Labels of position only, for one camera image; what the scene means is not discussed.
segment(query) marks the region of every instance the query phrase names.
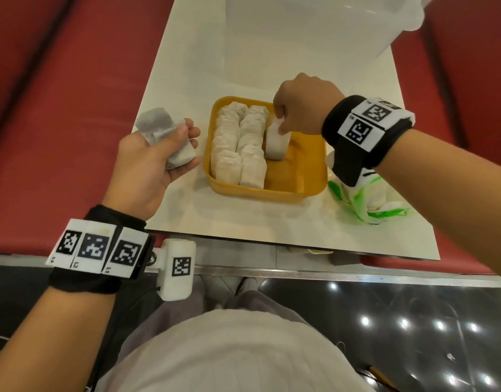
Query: white table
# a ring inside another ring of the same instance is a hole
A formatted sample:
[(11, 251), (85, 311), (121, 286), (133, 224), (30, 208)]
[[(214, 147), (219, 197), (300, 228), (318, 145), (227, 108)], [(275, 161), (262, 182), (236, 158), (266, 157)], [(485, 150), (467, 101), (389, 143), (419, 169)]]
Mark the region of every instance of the white table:
[[(227, 82), (223, 72), (225, 0), (175, 0), (139, 112), (165, 107), (208, 128), (216, 99), (235, 95), (272, 101), (273, 93)], [(345, 94), (379, 96), (403, 104), (387, 50)], [(206, 135), (199, 138), (203, 155)], [(201, 168), (173, 183), (148, 229), (357, 253), (439, 259), (431, 225), (419, 214), (378, 226), (360, 223), (328, 190), (299, 205), (225, 197), (210, 189)]]

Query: orange plastic box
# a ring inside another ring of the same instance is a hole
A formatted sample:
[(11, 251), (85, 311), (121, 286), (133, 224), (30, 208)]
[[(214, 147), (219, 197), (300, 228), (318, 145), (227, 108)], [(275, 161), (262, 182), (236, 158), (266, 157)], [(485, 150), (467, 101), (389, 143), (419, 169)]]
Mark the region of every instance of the orange plastic box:
[(317, 195), (325, 189), (327, 185), (325, 140), (321, 136), (304, 135), (299, 132), (292, 132), (285, 159), (281, 161), (266, 159), (267, 174), (264, 190), (216, 181), (211, 175), (210, 156), (212, 140), (215, 137), (216, 118), (220, 109), (232, 102), (243, 103), (249, 107), (266, 106), (270, 112), (266, 127), (270, 125), (274, 115), (272, 103), (260, 100), (227, 96), (216, 101), (212, 107), (209, 137), (203, 155), (203, 170), (215, 192), (262, 201), (299, 203), (306, 197)]

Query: wristband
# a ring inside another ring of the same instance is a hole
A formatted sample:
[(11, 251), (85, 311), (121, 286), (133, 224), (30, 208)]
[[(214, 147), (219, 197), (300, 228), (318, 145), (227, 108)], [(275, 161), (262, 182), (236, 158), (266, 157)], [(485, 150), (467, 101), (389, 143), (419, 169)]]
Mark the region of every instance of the wristband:
[(71, 219), (48, 257), (49, 285), (66, 292), (116, 293), (121, 278), (136, 278), (152, 253), (145, 222), (103, 205), (85, 220)]
[(343, 99), (322, 127), (323, 138), (335, 150), (332, 171), (347, 186), (355, 186), (361, 170), (378, 166), (414, 123), (413, 113), (385, 100)]

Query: red leather upholstery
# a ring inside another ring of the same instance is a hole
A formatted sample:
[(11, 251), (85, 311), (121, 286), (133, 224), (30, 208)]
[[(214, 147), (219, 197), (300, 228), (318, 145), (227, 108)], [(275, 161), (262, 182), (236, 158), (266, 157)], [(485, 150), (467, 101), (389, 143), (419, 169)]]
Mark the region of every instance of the red leather upholstery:
[(501, 165), (501, 0), (434, 0), (427, 16), (469, 149)]
[(66, 0), (0, 0), (0, 115)]
[(0, 135), (0, 252), (48, 255), (102, 199), (173, 1), (76, 1)]
[[(404, 32), (392, 45), (405, 107), (416, 113), (416, 129), (455, 143), (443, 100), (424, 47), (421, 32)], [(416, 261), (392, 257), (360, 256), (372, 267), (448, 272), (454, 274), (493, 274), (468, 253), (435, 230), (441, 261)]]

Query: white shirt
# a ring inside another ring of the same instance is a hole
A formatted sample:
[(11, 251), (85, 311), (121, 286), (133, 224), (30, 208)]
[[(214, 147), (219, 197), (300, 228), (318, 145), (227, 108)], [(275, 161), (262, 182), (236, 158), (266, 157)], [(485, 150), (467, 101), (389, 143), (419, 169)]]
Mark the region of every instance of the white shirt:
[(373, 391), (317, 330), (247, 310), (215, 310), (177, 324), (134, 350), (97, 390)]

